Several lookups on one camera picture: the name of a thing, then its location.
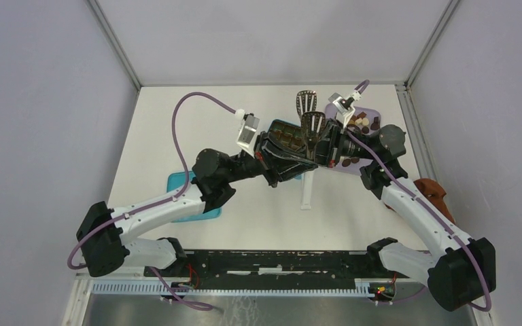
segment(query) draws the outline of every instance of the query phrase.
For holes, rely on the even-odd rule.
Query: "teal tray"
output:
[[[191,182],[191,179],[195,177],[195,174],[193,171],[189,171],[189,182]],[[167,178],[167,192],[170,192],[172,190],[177,189],[178,187],[181,187],[185,183],[185,172],[178,172],[173,173],[172,175]],[[199,214],[199,215],[193,215],[189,217],[183,217],[182,219],[176,219],[173,221],[173,223],[179,223],[179,222],[189,222],[189,221],[200,221],[203,219],[214,219],[216,217],[219,217],[221,215],[221,209],[213,209],[212,211],[209,211],[207,213]]]

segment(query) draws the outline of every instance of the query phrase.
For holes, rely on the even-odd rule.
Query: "purple tray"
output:
[[[367,119],[369,119],[369,121],[371,123],[373,123],[373,119],[376,117],[379,117],[379,123],[381,123],[381,114],[378,111],[375,111],[373,109],[367,109],[364,107],[355,107],[355,116],[361,112],[365,112],[365,114],[367,114],[366,117],[367,117]],[[335,119],[337,116],[337,108],[333,104],[328,104],[325,107],[325,116],[327,118]],[[366,134],[372,134],[375,131],[376,130],[371,130],[371,128],[369,128],[369,132]],[[359,162],[351,163],[349,166],[342,166],[341,162],[339,162],[334,168],[332,168],[332,170],[344,172],[344,173],[350,173],[352,175],[361,175],[361,171],[359,171],[359,169],[362,166],[369,165],[370,163],[371,163],[371,160],[367,160],[367,159],[361,159],[361,160],[359,160]]]

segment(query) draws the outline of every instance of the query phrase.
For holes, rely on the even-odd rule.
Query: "slotted spatula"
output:
[[[297,114],[299,119],[306,112],[314,111],[317,108],[317,93],[314,90],[302,90],[297,93]]]
[[[310,160],[315,158],[315,146],[325,133],[326,120],[323,112],[310,111],[301,115],[301,135]]]

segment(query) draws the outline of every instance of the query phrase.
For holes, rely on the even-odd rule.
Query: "gray metal floor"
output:
[[[401,285],[408,296],[418,285]],[[91,295],[83,325],[476,325],[469,307],[443,310],[426,292],[403,304],[379,306],[360,297],[195,296],[217,307],[200,312],[155,295]]]

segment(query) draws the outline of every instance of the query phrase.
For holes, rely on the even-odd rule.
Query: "white table surface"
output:
[[[266,130],[274,119],[298,123],[295,96],[316,90],[317,109],[333,93],[348,94],[354,86],[218,86],[142,88],[109,206],[134,204],[165,192],[167,177],[182,170],[171,136],[171,116],[188,92],[209,93],[234,109],[255,113]],[[358,103],[381,113],[382,124],[405,123],[393,86],[371,85]],[[238,123],[211,101],[189,98],[177,115],[177,137],[189,169],[200,150],[214,148],[229,155],[239,151],[234,140]],[[412,179],[419,178],[411,144],[400,163]],[[276,189],[263,177],[232,183],[237,193],[216,219],[170,223],[143,237],[172,236],[188,249],[364,250],[391,236],[418,250],[425,245],[394,212],[366,190],[359,177],[317,169],[312,209],[300,210],[301,182],[280,183]]]

